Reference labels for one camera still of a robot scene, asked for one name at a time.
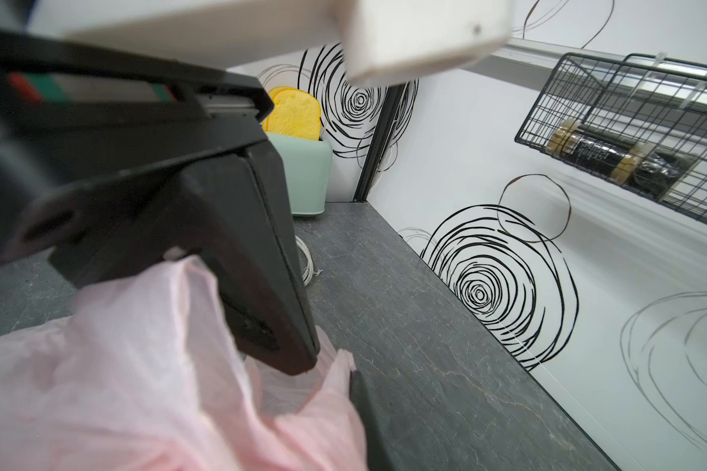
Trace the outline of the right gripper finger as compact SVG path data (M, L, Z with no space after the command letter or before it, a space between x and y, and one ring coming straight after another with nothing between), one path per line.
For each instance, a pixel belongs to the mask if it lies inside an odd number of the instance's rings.
M368 469L372 471L394 471L394 465L388 455L384 439L379 430L377 416L367 390L365 378L359 371L351 374L350 399L363 424Z

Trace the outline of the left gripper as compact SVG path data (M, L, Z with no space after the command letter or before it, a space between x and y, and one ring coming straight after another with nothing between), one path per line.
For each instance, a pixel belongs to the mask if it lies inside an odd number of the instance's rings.
M272 107L253 77L0 29L0 266L265 141Z

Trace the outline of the pink printed plastic bag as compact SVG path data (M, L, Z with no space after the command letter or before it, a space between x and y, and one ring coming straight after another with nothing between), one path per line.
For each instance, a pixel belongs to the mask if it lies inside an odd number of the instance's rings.
M363 470L355 359L318 339L298 377L243 358L196 257L84 288L0 337L0 470Z

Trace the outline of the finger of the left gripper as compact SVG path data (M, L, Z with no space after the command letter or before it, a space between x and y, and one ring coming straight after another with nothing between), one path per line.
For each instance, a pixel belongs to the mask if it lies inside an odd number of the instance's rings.
M59 246L49 262L82 288L190 255L215 275L241 352L289 375L316 365L283 161L269 141L186 166L134 215Z

